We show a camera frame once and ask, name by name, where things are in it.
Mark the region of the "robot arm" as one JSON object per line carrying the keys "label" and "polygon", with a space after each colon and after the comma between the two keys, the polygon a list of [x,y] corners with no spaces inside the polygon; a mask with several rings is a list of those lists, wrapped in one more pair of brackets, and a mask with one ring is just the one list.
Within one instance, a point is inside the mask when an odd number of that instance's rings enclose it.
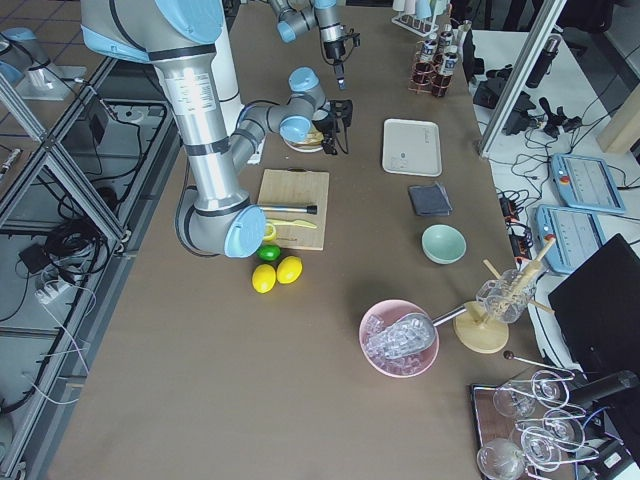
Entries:
{"label": "robot arm", "polygon": [[310,1],[301,10],[290,1],[269,0],[277,19],[277,31],[284,43],[292,43],[301,35],[318,30],[323,61],[334,73],[338,88],[347,88],[345,62],[353,50],[360,46],[360,33],[348,29],[340,19],[336,1]]}
{"label": "robot arm", "polygon": [[158,75],[195,180],[176,211],[179,239],[202,254],[253,255],[266,217],[237,175],[267,134],[298,143],[329,114],[316,73],[294,70],[283,105],[242,105],[220,1],[84,1],[81,28],[89,49]]}

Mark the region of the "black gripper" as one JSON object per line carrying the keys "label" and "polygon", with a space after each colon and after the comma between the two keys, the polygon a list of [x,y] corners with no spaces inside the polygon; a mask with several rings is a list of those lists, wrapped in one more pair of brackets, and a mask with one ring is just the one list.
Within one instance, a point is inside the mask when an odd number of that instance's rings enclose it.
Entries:
{"label": "black gripper", "polygon": [[353,102],[346,100],[329,100],[318,113],[324,112],[325,116],[314,120],[314,127],[323,133],[322,142],[325,154],[349,154],[348,128],[351,126],[353,116]]}
{"label": "black gripper", "polygon": [[324,62],[333,66],[338,88],[344,91],[346,80],[343,63],[360,46],[360,33],[354,29],[344,31],[343,28],[321,28],[320,39]]}

